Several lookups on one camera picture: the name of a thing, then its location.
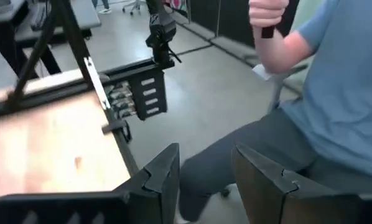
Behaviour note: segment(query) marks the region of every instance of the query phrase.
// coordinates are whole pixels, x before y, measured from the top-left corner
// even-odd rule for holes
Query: gray pants
[[[110,6],[109,6],[109,0],[101,0],[103,2],[103,6],[105,7],[105,9],[109,9]],[[92,3],[93,3],[93,7],[97,7],[98,5],[98,0],[92,0]]]
[[[286,169],[343,192],[372,192],[372,177],[318,156],[282,110],[233,131],[185,161],[180,170],[179,210],[195,222],[209,198],[235,183],[231,150],[241,142]]]

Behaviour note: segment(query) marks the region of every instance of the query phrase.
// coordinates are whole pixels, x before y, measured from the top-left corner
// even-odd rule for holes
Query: hand
[[[271,27],[281,21],[289,0],[249,0],[249,23],[256,27]]]

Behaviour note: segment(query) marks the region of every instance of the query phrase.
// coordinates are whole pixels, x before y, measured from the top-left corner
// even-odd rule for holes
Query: wheel caster
[[[221,193],[221,196],[223,198],[228,198],[229,194],[230,194],[230,190],[229,189],[223,189],[220,193]]]

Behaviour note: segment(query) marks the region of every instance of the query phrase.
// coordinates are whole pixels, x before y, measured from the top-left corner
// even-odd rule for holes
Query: gray floor
[[[94,36],[87,42],[98,70],[151,56],[144,42],[149,35],[146,9],[131,17],[121,12],[121,6],[113,4],[112,14],[100,15],[102,26],[92,30]],[[181,27],[170,43],[175,52],[204,45],[207,43]],[[68,45],[55,46],[53,53],[62,70],[77,67]],[[181,59],[183,63],[165,71],[168,113],[146,121],[128,119],[134,136],[131,149],[139,166],[172,142],[180,143],[184,160],[266,112],[271,84],[253,75],[246,65],[214,47]],[[37,72],[47,74],[40,65]],[[0,56],[0,87],[15,81],[13,71]],[[285,91],[282,97],[295,96]],[[248,222],[237,190],[227,200],[213,197],[202,219],[206,224]]]

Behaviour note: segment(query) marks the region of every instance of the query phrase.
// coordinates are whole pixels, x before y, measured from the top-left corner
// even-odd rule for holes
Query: black clamp
[[[115,120],[102,127],[103,134],[108,134],[116,130],[121,130],[124,135],[125,141],[130,143],[132,141],[131,128],[126,120]]]

